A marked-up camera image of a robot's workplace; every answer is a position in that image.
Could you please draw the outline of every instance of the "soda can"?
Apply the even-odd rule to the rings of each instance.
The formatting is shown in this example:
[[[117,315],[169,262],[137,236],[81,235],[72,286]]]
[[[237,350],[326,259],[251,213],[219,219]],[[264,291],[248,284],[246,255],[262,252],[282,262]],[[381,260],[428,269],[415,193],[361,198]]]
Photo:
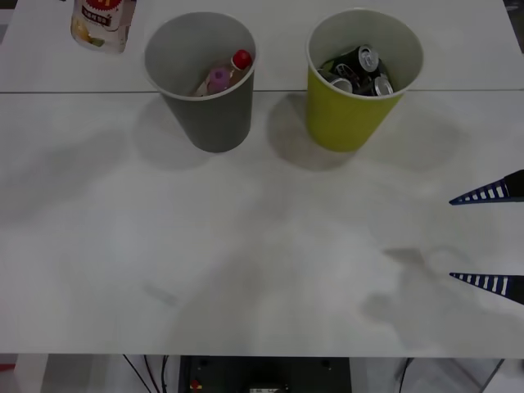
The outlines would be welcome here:
[[[348,66],[356,75],[363,78],[378,68],[378,53],[369,45],[360,45],[351,52],[344,53],[330,61],[326,61],[321,68],[337,73],[339,65]]]
[[[383,76],[387,78],[388,80],[390,78],[389,74],[387,73],[386,66],[384,65],[384,62],[382,60],[378,61],[377,69],[374,72],[372,72],[370,75],[372,78],[378,78],[379,76]]]
[[[395,90],[391,87],[390,81],[385,76],[378,76],[372,79],[371,83],[364,85],[356,94],[370,97],[386,96],[393,94]]]
[[[317,71],[320,74],[320,76],[326,79],[332,86],[339,88],[340,90],[346,93],[353,92],[353,84],[348,79],[342,78],[323,69],[319,69]]]

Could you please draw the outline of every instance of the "pink bottle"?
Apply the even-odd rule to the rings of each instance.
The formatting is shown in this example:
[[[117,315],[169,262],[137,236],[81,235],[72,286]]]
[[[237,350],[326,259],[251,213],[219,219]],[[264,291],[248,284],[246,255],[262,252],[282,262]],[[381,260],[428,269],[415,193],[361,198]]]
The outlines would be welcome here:
[[[237,51],[229,64],[213,68],[193,95],[195,97],[209,96],[231,88],[240,82],[251,63],[252,59],[248,51],[243,49]]]

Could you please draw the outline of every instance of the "red bottle cap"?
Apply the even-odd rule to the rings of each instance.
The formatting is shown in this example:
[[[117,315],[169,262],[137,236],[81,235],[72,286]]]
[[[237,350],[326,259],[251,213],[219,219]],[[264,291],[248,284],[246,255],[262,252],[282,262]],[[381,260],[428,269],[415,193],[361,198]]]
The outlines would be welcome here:
[[[247,67],[251,65],[253,60],[251,59],[251,55],[248,51],[241,49],[233,55],[231,62],[239,70],[245,70]]]

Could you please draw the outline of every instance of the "gray cup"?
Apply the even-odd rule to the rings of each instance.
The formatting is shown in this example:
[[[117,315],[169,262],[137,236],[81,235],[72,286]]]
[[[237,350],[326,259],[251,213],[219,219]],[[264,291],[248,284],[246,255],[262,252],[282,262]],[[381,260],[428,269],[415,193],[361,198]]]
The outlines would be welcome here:
[[[229,63],[239,49],[253,65],[232,88],[208,97],[191,97],[210,69]],[[256,45],[249,30],[231,16],[193,12],[165,22],[144,52],[149,81],[198,148],[210,152],[233,149],[251,127]]]

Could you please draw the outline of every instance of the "yellow cup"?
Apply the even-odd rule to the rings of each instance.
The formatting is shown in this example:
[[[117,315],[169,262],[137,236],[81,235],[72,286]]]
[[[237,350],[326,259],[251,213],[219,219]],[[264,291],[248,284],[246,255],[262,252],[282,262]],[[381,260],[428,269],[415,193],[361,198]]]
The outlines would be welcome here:
[[[325,61],[365,44],[378,51],[393,94],[365,97],[346,93],[317,72]],[[322,20],[308,38],[306,53],[309,134],[333,151],[360,148],[417,79],[424,62],[422,45],[408,26],[392,16],[362,8]]]

